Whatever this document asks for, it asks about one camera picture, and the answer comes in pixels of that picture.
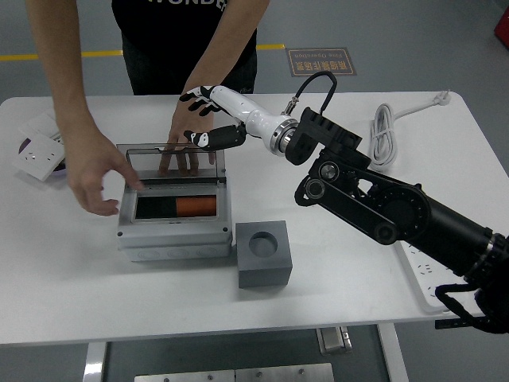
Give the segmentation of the person's right hand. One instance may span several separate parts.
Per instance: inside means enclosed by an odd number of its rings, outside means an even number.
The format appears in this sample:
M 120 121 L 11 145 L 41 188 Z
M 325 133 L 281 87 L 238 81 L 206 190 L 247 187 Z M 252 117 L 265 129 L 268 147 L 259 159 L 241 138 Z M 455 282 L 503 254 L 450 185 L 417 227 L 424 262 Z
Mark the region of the person's right hand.
M 99 216 L 119 212 L 117 200 L 103 198 L 103 177 L 110 171 L 122 175 L 132 189 L 144 188 L 132 166 L 99 130 L 74 131 L 63 138 L 68 184 L 87 212 Z

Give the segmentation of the person's left hand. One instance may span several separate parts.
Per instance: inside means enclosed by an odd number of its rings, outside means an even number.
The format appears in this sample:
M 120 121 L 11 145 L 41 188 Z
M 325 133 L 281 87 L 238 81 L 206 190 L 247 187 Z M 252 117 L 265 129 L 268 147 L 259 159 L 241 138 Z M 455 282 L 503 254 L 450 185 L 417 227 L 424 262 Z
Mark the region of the person's left hand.
M 176 150 L 179 145 L 188 143 L 185 131 L 209 132 L 214 126 L 214 116 L 200 116 L 198 111 L 190 111 L 190 102 L 179 101 L 173 114 L 167 140 L 167 149 Z M 198 173 L 199 159 L 197 154 L 177 154 L 177 168 L 181 175 L 195 176 Z

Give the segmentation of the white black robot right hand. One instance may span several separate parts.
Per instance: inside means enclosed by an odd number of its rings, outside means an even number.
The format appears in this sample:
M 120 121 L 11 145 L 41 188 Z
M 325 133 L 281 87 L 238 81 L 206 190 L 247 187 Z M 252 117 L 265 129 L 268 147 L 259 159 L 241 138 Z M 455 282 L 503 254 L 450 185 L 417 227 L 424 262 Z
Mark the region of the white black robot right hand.
M 297 126 L 297 120 L 289 115 L 273 114 L 246 96 L 224 86 L 194 88 L 182 95 L 180 101 L 192 101 L 188 109 L 198 111 L 201 116 L 223 111 L 236 121 L 234 125 L 215 128 L 209 132 L 186 131 L 185 137 L 204 151 L 241 146 L 250 135 L 260 138 L 272 154 L 282 156 Z

